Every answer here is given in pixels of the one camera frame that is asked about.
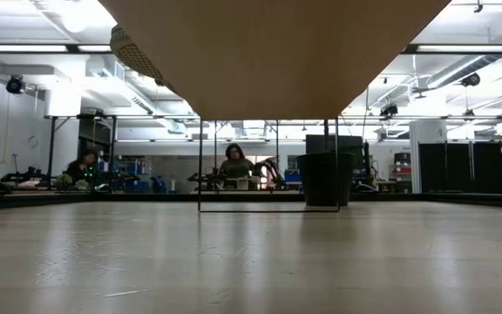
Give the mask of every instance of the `person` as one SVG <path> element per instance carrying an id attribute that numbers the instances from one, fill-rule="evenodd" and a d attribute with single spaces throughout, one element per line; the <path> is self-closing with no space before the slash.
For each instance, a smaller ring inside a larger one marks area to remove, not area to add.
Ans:
<path id="1" fill-rule="evenodd" d="M 227 178 L 248 178 L 249 171 L 253 170 L 254 164 L 245 159 L 241 147 L 232 144 L 226 148 L 227 160 L 220 165 L 220 172 Z"/>
<path id="2" fill-rule="evenodd" d="M 98 153 L 87 149 L 80 155 L 80 158 L 69 164 L 66 173 L 73 179 L 73 183 L 86 180 L 86 174 L 91 172 L 91 168 L 96 165 L 97 161 Z"/>

